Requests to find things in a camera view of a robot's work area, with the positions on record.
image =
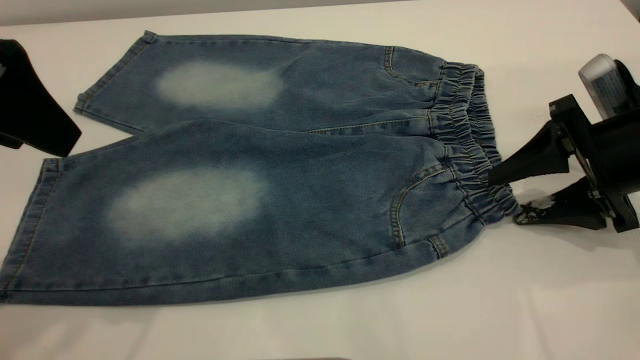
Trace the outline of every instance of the front pocket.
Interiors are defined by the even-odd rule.
[[[441,58],[405,47],[389,46],[385,50],[387,73],[416,86],[440,81],[446,63]]]
[[[396,249],[441,234],[471,214],[464,193],[441,164],[425,169],[400,189],[389,217]]]

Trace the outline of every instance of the white table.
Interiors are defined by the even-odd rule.
[[[22,43],[83,130],[78,153],[127,136],[71,109],[145,29],[401,45],[479,64],[503,156],[562,96],[599,119],[577,75],[595,55],[621,59],[640,79],[640,24],[617,0],[427,0],[17,26],[0,38]],[[45,157],[0,148],[0,256]],[[564,188],[582,177],[572,168],[516,183],[516,194]],[[0,359],[639,359],[639,263],[640,230],[506,220],[435,265],[347,288],[185,306],[0,306]]]

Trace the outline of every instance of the pant leg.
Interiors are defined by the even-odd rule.
[[[195,119],[287,131],[424,120],[445,64],[400,47],[146,32],[76,111],[131,134]]]
[[[206,120],[45,160],[0,299],[176,304],[408,272],[517,207],[449,151]]]

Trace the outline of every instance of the black object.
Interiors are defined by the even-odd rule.
[[[489,183],[569,172],[568,157],[573,154],[587,176],[550,197],[524,204],[515,222],[598,230],[607,227],[605,218],[609,217],[619,233],[637,229],[636,211],[627,195],[640,190],[640,108],[591,125],[573,95],[549,107],[551,121],[493,169]]]
[[[68,156],[82,132],[40,82],[27,52],[0,40],[0,64],[0,145]]]

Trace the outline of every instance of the faded patch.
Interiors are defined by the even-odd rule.
[[[227,110],[261,110],[276,101],[282,80],[274,71],[194,61],[163,74],[157,82],[162,98],[181,106]]]
[[[108,222],[130,240],[214,236],[254,218],[266,190],[266,183],[247,170],[170,172],[142,181],[119,196],[109,210]]]

